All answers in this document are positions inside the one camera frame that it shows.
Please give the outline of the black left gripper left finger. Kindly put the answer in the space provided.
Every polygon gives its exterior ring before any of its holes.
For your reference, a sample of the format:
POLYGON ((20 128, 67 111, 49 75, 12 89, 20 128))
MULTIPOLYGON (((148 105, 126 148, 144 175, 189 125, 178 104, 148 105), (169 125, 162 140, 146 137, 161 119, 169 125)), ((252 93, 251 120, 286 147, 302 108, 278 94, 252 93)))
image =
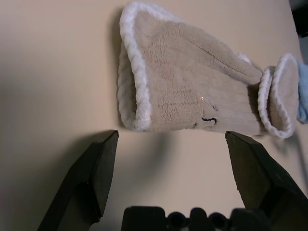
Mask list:
POLYGON ((88 231, 104 215, 113 179, 119 133, 99 134, 70 167, 40 231, 88 231))

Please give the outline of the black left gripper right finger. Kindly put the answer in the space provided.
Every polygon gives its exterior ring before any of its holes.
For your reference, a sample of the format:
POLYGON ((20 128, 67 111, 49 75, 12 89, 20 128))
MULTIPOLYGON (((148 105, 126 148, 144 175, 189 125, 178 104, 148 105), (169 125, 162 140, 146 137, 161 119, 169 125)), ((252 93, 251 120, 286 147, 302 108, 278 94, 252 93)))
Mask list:
POLYGON ((245 208, 263 212, 274 231, 306 231, 308 199, 290 174, 251 137, 227 131, 225 138, 245 208))

